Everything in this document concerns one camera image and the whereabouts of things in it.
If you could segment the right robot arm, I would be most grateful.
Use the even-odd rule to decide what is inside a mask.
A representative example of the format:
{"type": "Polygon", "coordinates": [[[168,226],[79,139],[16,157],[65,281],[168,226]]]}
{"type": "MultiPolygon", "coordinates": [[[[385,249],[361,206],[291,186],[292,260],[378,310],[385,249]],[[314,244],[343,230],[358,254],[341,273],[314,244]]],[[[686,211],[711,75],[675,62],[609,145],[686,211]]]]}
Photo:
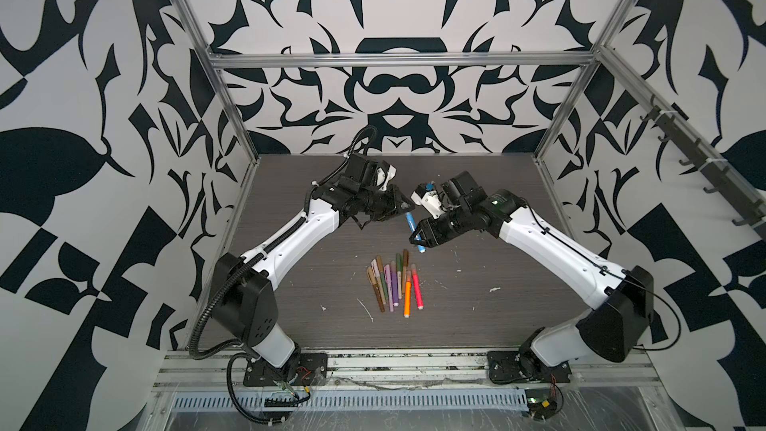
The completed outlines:
{"type": "Polygon", "coordinates": [[[505,189],[489,195],[463,172],[440,186],[419,185],[411,200],[429,214],[413,229],[412,245],[439,247],[469,231],[488,233],[526,253],[587,307],[557,326],[536,330],[509,355],[489,355],[492,383],[567,380],[570,362],[590,355],[622,363],[650,327],[650,273],[589,251],[545,221],[526,199],[505,189]]]}

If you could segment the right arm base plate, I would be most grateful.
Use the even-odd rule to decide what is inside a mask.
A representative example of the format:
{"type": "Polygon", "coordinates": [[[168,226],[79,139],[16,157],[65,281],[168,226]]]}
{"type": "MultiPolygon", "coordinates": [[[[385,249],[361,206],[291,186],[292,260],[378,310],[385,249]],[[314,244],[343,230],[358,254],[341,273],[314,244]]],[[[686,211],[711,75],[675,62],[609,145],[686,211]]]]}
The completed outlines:
{"type": "Polygon", "coordinates": [[[487,361],[488,377],[494,384],[571,382],[572,373],[567,362],[549,367],[531,351],[490,351],[487,361]]]}

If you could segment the blue highlighter pen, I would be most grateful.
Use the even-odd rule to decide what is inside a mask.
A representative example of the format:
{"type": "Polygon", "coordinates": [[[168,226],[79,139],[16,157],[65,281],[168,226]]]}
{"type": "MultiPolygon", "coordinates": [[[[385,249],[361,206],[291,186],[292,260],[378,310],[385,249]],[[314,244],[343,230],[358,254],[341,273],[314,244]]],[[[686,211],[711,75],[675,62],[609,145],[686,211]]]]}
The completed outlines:
{"type": "MultiPolygon", "coordinates": [[[[416,231],[417,225],[416,225],[416,221],[415,221],[413,215],[410,212],[407,212],[405,214],[405,217],[406,217],[406,221],[408,223],[408,227],[409,227],[411,233],[414,233],[414,231],[416,231]]],[[[422,247],[422,245],[418,245],[417,249],[418,249],[419,253],[425,253],[425,251],[426,251],[425,247],[422,247]]]]}

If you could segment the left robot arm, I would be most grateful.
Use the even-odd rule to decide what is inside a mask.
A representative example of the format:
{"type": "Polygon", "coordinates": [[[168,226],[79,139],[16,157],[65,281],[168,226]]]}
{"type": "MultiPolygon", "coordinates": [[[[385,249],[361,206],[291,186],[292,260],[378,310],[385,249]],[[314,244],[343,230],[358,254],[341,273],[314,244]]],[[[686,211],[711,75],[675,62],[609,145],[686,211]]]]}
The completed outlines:
{"type": "Polygon", "coordinates": [[[312,183],[299,212],[264,243],[242,255],[226,253],[213,272],[207,306],[193,328],[189,351],[206,359],[229,346],[275,369],[293,366],[298,345],[278,324],[275,291],[290,270],[347,221],[388,221],[414,204],[393,184],[396,168],[361,154],[348,155],[312,183]]]}

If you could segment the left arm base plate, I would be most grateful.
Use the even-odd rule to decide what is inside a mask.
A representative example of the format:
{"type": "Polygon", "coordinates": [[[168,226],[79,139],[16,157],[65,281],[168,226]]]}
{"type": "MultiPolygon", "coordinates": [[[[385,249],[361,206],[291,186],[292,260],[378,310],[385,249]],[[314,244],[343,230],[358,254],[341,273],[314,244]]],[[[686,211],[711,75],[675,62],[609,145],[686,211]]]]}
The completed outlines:
{"type": "Polygon", "coordinates": [[[315,380],[325,379],[328,354],[323,352],[300,352],[294,354],[282,367],[275,367],[264,359],[251,359],[245,371],[245,387],[267,387],[278,382],[289,385],[308,386],[315,380]]]}

